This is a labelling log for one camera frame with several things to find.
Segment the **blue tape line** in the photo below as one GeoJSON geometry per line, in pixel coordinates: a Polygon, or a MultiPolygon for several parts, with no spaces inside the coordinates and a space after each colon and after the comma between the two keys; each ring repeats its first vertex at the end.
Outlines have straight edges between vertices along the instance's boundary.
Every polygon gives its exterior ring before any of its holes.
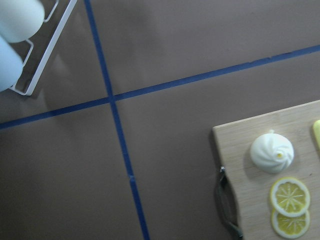
{"type": "Polygon", "coordinates": [[[150,240],[149,232],[148,232],[148,228],[147,228],[147,224],[146,224],[146,220],[145,220],[145,215],[144,215],[141,200],[139,197],[137,183],[136,183],[136,180],[134,177],[134,171],[132,169],[131,160],[130,160],[129,153],[128,153],[128,148],[127,148],[127,144],[126,144],[126,140],[125,140],[125,136],[124,136],[124,131],[123,131],[123,128],[121,125],[121,120],[120,120],[120,116],[118,113],[116,100],[115,100],[115,97],[114,97],[113,91],[112,91],[112,85],[111,85],[111,81],[110,81],[110,77],[109,77],[109,73],[108,73],[108,69],[107,69],[105,56],[104,56],[103,49],[102,49],[101,42],[100,42],[100,38],[99,38],[97,25],[96,25],[96,21],[94,18],[94,13],[92,10],[90,0],[84,0],[84,3],[85,3],[86,12],[87,12],[90,27],[91,27],[91,32],[93,35],[93,40],[94,40],[96,52],[98,55],[98,59],[99,59],[106,91],[107,91],[109,99],[110,99],[110,106],[111,106],[112,115],[113,115],[113,119],[114,119],[114,123],[115,123],[115,128],[116,128],[116,131],[118,134],[126,171],[129,176],[131,192],[133,195],[135,208],[136,208],[136,211],[138,214],[141,231],[142,231],[144,240],[150,240]]]}
{"type": "Polygon", "coordinates": [[[67,107],[64,107],[64,108],[57,109],[57,110],[47,111],[47,112],[44,112],[44,113],[23,117],[23,118],[16,119],[16,120],[13,120],[13,121],[7,121],[7,122],[4,122],[4,123],[0,123],[0,130],[1,129],[12,128],[12,127],[15,127],[15,126],[18,126],[18,125],[22,125],[22,124],[31,123],[31,122],[38,121],[38,120],[41,120],[41,119],[47,119],[47,118],[54,117],[54,116],[59,116],[59,115],[62,115],[62,114],[68,114],[68,113],[72,113],[72,112],[75,112],[75,111],[92,108],[92,107],[99,106],[99,105],[102,105],[102,104],[107,104],[108,102],[109,102],[109,98],[108,97],[104,97],[104,98],[101,98],[101,99],[88,101],[88,102],[80,103],[80,104],[73,105],[73,106],[67,106],[67,107]]]}
{"type": "Polygon", "coordinates": [[[152,92],[157,92],[157,91],[164,90],[164,89],[173,88],[173,87],[184,85],[184,84],[197,82],[200,80],[205,80],[205,79],[209,79],[209,78],[213,78],[213,77],[217,77],[217,76],[221,76],[221,75],[225,75],[225,74],[230,74],[233,72],[246,70],[246,69],[250,69],[250,68],[282,61],[282,60],[287,60],[287,59],[291,59],[291,58],[295,58],[295,57],[299,57],[299,56],[303,56],[303,55],[307,55],[307,54],[316,53],[319,51],[320,51],[320,45],[311,46],[311,47],[299,49],[296,51],[275,55],[272,57],[258,59],[258,60],[252,61],[252,62],[241,63],[238,65],[229,66],[229,67],[221,68],[218,70],[205,72],[205,73],[201,73],[201,74],[194,75],[194,76],[184,77],[184,78],[181,78],[178,80],[173,80],[173,81],[169,81],[169,82],[165,82],[165,83],[161,83],[161,84],[157,84],[157,85],[153,85],[153,86],[140,88],[140,89],[133,90],[133,91],[128,91],[125,93],[117,94],[114,97],[115,97],[116,101],[124,100],[124,99],[132,98],[132,97],[136,97],[136,96],[140,96],[140,95],[144,95],[144,94],[149,94],[152,92]]]}

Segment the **wooden cutting board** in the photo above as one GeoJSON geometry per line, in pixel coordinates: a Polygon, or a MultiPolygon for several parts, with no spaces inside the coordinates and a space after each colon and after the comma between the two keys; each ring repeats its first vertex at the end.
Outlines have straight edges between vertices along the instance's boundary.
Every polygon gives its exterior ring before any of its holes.
{"type": "Polygon", "coordinates": [[[221,163],[238,205],[238,224],[244,239],[284,239],[271,226],[269,191],[277,179],[287,176],[301,180],[311,194],[310,228],[298,239],[320,239],[320,151],[312,130],[317,120],[320,100],[213,128],[221,163]],[[277,174],[259,170],[249,155],[252,142],[270,130],[288,138],[294,148],[292,164],[277,174]]]}

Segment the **dish rack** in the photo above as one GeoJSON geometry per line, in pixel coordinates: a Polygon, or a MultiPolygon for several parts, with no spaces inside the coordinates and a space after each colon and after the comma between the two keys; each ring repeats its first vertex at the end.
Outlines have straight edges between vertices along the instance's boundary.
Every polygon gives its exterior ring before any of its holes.
{"type": "Polygon", "coordinates": [[[31,96],[77,0],[41,0],[46,17],[39,31],[30,39],[12,43],[24,59],[18,81],[9,89],[31,96]]]}

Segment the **lemon slice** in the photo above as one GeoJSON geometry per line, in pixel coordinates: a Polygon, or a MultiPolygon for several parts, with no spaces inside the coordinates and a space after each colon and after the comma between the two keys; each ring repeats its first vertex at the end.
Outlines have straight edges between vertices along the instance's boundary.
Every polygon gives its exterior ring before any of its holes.
{"type": "Polygon", "coordinates": [[[310,215],[307,210],[303,215],[296,217],[284,216],[273,209],[271,224],[276,233],[287,239],[301,237],[309,228],[310,215]]]}
{"type": "Polygon", "coordinates": [[[273,208],[280,214],[294,218],[304,214],[310,205],[310,193],[307,187],[294,177],[277,180],[270,191],[273,208]]]}

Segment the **white dumpling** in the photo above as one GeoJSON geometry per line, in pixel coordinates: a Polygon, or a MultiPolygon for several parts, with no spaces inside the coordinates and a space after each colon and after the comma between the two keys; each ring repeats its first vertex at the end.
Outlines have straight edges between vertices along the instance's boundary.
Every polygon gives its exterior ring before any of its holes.
{"type": "Polygon", "coordinates": [[[259,169],[276,174],[292,163],[295,154],[291,142],[286,137],[277,133],[266,133],[254,140],[250,156],[259,169]]]}

